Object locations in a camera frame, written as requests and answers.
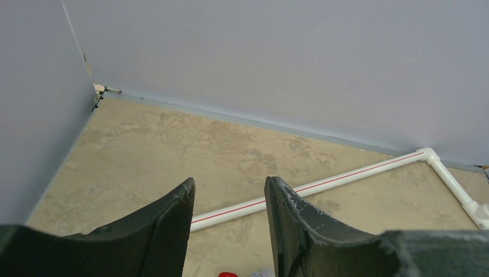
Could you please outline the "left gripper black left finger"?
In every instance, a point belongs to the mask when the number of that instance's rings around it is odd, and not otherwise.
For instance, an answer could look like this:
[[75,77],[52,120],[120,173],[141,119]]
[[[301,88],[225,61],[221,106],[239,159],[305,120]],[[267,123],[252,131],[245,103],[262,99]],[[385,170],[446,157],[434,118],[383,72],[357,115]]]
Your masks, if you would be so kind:
[[1,226],[2,276],[181,276],[193,216],[188,178],[162,198],[88,234]]

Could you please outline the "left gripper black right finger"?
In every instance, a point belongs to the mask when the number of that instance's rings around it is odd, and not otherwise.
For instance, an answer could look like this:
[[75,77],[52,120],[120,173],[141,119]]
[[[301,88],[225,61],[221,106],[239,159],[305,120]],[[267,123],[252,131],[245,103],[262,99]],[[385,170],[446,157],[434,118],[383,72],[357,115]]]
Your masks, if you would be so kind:
[[264,187],[276,276],[487,276],[487,231],[353,228],[280,177]]

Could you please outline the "white pvc pipe frame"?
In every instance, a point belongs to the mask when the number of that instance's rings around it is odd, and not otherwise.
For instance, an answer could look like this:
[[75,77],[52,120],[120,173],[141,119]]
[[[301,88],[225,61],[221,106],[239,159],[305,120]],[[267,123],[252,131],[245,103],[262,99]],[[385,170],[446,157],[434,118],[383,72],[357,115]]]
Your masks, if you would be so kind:
[[[392,158],[383,162],[371,164],[343,174],[311,182],[296,187],[294,190],[300,196],[309,196],[353,181],[364,179],[379,173],[383,173],[414,162],[425,162],[434,169],[439,178],[448,187],[451,193],[461,204],[462,209],[470,217],[473,223],[481,230],[488,230],[488,205],[481,205],[475,201],[452,173],[441,162],[440,157],[432,148],[421,148],[415,152]],[[230,207],[218,209],[202,215],[194,216],[191,220],[191,231],[205,229],[220,223],[247,216],[266,208],[265,198],[246,201]]]

